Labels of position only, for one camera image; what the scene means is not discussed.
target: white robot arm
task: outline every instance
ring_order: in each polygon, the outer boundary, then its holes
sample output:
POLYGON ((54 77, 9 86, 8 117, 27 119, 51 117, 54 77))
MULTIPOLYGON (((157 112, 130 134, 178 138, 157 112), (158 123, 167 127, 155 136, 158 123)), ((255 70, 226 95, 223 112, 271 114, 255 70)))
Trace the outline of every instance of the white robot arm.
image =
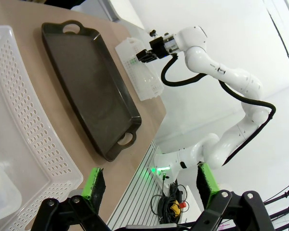
MULTIPOLYGON (((252 100, 262 97, 262 84, 257 77, 242 69, 231 69, 212 60, 206 53, 207 35, 199 26, 188 27, 174 35, 157 38, 152 41, 151 51, 137 54, 140 61, 150 62, 183 51, 185 63, 195 73, 205 73, 228 84, 232 89, 252 100)), ((227 130, 222 137, 209 134, 197 144, 168 154, 156 154, 152 161, 152 169, 159 179, 163 173, 169 178, 164 185, 168 187, 174 182, 182 168, 192 167, 200 160, 208 163, 211 168, 221 167, 228 156, 269 117, 265 107, 242 103, 245 117, 227 130)))

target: white plastic container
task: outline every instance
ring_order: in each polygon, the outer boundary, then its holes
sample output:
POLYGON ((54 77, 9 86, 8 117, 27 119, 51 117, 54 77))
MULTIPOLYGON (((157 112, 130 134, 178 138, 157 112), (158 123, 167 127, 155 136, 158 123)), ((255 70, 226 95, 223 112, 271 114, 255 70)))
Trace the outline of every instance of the white plastic container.
POLYGON ((21 205, 21 194, 0 166, 0 219, 12 214, 21 205))
POLYGON ((83 180, 35 94, 9 26, 0 26, 0 166, 22 197, 20 208, 0 219, 0 231, 24 231, 44 199, 63 201, 83 180))
POLYGON ((159 96, 164 86, 150 63, 139 62, 136 54, 145 46, 135 38, 127 38, 116 46, 118 56, 141 101, 159 96))

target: green light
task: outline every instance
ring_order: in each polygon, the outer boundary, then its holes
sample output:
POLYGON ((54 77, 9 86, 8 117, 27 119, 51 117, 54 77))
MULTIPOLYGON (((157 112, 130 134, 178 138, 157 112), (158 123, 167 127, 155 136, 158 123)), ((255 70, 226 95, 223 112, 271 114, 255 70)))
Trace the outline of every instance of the green light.
POLYGON ((165 171, 165 170, 169 170, 170 167, 158 167, 158 171, 165 171))

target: brown tabletop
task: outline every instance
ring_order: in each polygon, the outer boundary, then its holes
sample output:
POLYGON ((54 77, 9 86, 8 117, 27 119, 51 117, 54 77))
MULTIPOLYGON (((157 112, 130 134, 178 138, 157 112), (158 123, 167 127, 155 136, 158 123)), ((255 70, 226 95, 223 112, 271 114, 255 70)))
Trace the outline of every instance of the brown tabletop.
POLYGON ((13 28, 35 92, 64 147, 82 172, 84 182, 92 167, 104 168, 106 191, 99 214, 107 221, 166 113, 159 97, 139 101, 119 60, 115 46, 130 36, 127 29, 122 25, 79 12, 19 0, 0 0, 0 25, 10 25, 13 28), (80 21, 85 27, 94 28, 101 33, 142 117, 135 144, 123 150, 113 162, 107 162, 99 156, 89 142, 61 88, 42 43, 42 23, 62 23, 70 19, 80 21))

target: slatted metal panel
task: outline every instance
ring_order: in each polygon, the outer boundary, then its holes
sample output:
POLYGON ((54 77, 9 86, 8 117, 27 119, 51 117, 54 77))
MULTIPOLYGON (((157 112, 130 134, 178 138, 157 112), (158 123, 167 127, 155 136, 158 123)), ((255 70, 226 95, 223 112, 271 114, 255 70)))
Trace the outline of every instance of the slatted metal panel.
MULTIPOLYGON (((156 146, 152 142, 123 197, 107 222, 111 230, 126 225, 154 226, 158 224, 158 216, 154 215, 150 208, 152 196, 161 194, 161 189, 149 168, 155 150, 156 146)), ((158 199, 159 197, 155 197, 152 201, 154 211, 157 210, 158 199)))

